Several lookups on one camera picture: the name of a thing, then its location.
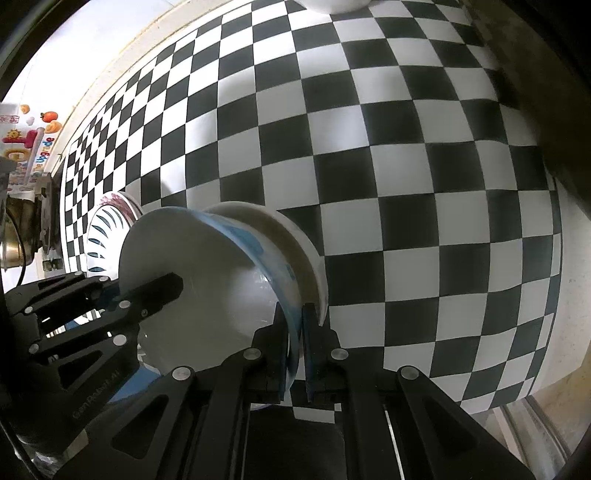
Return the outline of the white bowl front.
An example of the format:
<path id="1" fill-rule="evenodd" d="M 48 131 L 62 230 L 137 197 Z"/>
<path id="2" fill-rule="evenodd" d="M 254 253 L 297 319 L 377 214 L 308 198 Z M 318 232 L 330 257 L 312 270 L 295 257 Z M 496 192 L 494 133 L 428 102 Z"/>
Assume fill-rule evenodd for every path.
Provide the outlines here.
<path id="1" fill-rule="evenodd" d="M 329 287 L 324 258 L 297 224 L 266 206 L 240 201 L 221 202 L 207 207 L 205 212 L 245 223 L 269 238 L 293 267 L 301 299 L 314 304 L 318 323 L 325 323 Z"/>

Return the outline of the white bowl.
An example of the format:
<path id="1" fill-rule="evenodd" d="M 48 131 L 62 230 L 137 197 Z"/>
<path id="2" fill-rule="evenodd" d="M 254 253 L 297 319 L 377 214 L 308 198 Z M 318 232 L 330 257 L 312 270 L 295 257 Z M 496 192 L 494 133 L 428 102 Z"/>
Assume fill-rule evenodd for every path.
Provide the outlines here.
<path id="1" fill-rule="evenodd" d="M 322 14 L 337 15 L 356 12 L 367 7 L 372 0 L 295 0 L 305 9 Z"/>
<path id="2" fill-rule="evenodd" d="M 324 258 L 297 224 L 266 206 L 240 201 L 221 202 L 207 207 L 205 212 L 245 223 L 269 238 L 293 267 L 301 299 L 314 304 L 318 323 L 325 323 L 329 287 Z"/>
<path id="3" fill-rule="evenodd" d="M 252 344 L 281 309 L 287 320 L 287 379 L 297 374 L 301 299 L 296 274 L 266 235 L 245 223 L 182 207 L 142 215 L 128 231 L 118 280 L 127 293 L 173 273 L 177 299 L 140 324 L 138 343 L 162 374 L 215 367 Z"/>

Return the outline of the steel steamer pot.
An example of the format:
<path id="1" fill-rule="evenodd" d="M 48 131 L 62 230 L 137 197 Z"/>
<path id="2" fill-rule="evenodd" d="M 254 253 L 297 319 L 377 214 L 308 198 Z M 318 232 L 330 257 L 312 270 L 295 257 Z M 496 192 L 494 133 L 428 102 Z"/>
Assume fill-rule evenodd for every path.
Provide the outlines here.
<path id="1" fill-rule="evenodd" d="M 41 204 L 8 197 L 1 242 L 1 267 L 28 266 L 40 246 Z"/>

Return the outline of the white blue-striped plate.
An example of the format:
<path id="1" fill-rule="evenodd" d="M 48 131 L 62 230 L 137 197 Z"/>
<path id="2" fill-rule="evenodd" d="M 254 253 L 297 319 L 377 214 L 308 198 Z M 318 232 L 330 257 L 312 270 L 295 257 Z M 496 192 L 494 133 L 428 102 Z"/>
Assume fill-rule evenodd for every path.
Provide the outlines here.
<path id="1" fill-rule="evenodd" d="M 131 223 L 114 205 L 102 205 L 92 215 L 84 234 L 86 267 L 89 276 L 116 280 L 124 240 Z"/>

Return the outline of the white pink-flower plate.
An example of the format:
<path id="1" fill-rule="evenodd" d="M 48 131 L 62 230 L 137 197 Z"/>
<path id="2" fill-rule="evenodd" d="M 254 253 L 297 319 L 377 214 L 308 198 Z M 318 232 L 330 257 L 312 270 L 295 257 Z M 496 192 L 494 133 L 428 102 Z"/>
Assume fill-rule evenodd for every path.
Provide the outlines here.
<path id="1" fill-rule="evenodd" d="M 134 199 L 125 192 L 107 192 L 100 197 L 98 205 L 113 207 L 128 224 L 134 223 L 143 215 Z"/>

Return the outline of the black gas stove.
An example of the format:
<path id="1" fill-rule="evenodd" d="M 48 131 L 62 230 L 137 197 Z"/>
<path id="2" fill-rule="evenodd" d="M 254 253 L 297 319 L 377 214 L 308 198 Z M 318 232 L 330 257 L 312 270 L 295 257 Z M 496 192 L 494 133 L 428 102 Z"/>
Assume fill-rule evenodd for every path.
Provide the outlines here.
<path id="1" fill-rule="evenodd" d="M 44 273 L 55 273 L 63 268 L 60 241 L 59 187 L 60 179 L 43 174 L 35 188 L 38 205 L 39 249 Z"/>

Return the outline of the black white checkered mat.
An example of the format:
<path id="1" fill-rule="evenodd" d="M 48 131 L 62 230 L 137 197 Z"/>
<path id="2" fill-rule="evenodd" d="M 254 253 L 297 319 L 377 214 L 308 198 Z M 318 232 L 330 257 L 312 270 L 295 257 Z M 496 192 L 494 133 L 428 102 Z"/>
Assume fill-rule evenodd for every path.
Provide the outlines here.
<path id="1" fill-rule="evenodd" d="M 349 347 L 466 411 L 530 394 L 560 291 L 559 199 L 517 97 L 456 1 L 325 15 L 218 9 L 130 69 L 68 148 L 64 256 L 100 196 L 270 207 L 318 249 Z"/>

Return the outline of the colourful wall sticker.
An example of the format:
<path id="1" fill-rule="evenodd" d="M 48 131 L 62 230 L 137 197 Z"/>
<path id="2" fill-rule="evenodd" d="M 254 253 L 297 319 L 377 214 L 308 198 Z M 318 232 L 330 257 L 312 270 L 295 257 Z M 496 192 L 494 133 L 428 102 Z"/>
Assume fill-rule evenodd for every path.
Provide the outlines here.
<path id="1" fill-rule="evenodd" d="M 35 112 L 26 104 L 1 104 L 1 156 L 16 168 L 10 191 L 31 191 L 44 173 L 62 129 L 55 111 Z"/>

